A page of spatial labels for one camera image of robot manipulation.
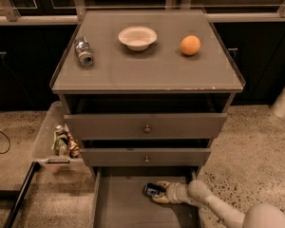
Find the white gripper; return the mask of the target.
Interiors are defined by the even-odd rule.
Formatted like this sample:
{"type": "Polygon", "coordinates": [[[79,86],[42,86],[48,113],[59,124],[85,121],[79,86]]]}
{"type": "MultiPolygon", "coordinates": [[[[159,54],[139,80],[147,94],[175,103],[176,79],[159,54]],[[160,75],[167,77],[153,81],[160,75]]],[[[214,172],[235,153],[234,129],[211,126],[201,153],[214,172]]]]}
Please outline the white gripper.
{"type": "Polygon", "coordinates": [[[160,180],[157,185],[165,190],[165,194],[160,194],[152,198],[157,203],[167,204],[169,202],[173,204],[177,203],[189,203],[190,196],[188,195],[187,185],[179,182],[169,182],[160,180]]]}

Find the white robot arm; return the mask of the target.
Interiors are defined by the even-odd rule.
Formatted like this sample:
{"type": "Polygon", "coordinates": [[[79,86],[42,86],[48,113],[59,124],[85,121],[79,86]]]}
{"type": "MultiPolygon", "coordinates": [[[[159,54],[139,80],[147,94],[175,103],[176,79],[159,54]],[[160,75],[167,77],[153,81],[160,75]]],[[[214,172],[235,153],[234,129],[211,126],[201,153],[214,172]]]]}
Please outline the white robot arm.
{"type": "Polygon", "coordinates": [[[201,180],[188,184],[169,181],[148,183],[145,194],[157,203],[187,203],[208,207],[227,228],[285,228],[285,214],[277,207],[260,203],[241,213],[216,197],[201,180]]]}

